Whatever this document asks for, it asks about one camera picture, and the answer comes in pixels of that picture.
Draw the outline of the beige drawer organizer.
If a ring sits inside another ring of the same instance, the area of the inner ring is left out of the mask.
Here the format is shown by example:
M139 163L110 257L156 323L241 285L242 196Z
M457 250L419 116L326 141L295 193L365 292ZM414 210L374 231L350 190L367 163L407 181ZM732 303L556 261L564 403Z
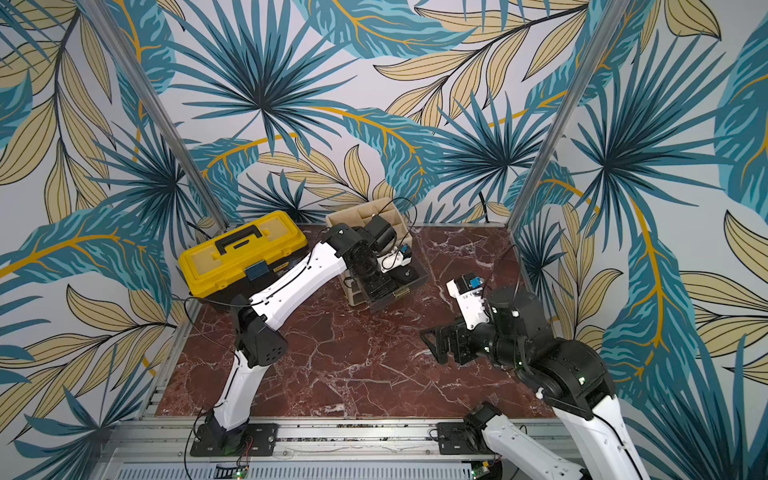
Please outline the beige drawer organizer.
M391 197L373 200L367 203L356 204L332 212L325 217L325 224L333 227L345 224L352 229L362 229L367 226L375 216L381 216L395 231L395 240L391 241L388 248L413 246L413 235L410 233L410 221L395 205ZM366 302L363 291L357 281L352 278L349 271L339 276L341 288L346 296L348 304L352 307Z

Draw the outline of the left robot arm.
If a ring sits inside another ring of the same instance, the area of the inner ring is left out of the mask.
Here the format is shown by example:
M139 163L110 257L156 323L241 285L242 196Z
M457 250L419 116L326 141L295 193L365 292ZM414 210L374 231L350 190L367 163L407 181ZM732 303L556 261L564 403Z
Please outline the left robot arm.
M238 312L234 361L222 394L197 430L201 442L226 455L247 444L251 404L261 380L287 351L279 329L306 299L345 271L361 287L387 290L391 277L379 258L395 238L395 229L380 215L363 227L335 225L297 265L249 299Z

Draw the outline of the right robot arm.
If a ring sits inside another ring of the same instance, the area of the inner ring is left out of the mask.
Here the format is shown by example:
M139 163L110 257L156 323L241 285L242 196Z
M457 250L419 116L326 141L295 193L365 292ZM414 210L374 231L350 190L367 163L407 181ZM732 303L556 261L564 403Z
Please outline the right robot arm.
M531 479L648 478L613 379L592 347L555 336L541 303L530 292L511 286L486 291L484 280L473 274L449 281L447 289L460 316L420 333L435 360L465 365L484 358L510 368L552 408L583 461L554 453L489 402L460 423L438 425L443 454L491 454Z

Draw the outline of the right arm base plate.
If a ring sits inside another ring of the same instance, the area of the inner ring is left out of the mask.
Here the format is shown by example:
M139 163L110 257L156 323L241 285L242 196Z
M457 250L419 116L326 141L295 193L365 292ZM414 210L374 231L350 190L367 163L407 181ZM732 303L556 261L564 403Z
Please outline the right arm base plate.
M488 452L481 434L464 422L436 424L437 443L441 455L475 455Z

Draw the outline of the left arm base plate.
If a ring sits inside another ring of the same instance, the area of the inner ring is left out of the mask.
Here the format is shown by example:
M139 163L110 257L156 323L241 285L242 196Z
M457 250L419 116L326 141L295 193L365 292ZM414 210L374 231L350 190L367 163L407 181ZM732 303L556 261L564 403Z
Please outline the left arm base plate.
M192 457L271 457L278 433L276 423L244 423L225 430L216 422L203 424L190 447Z

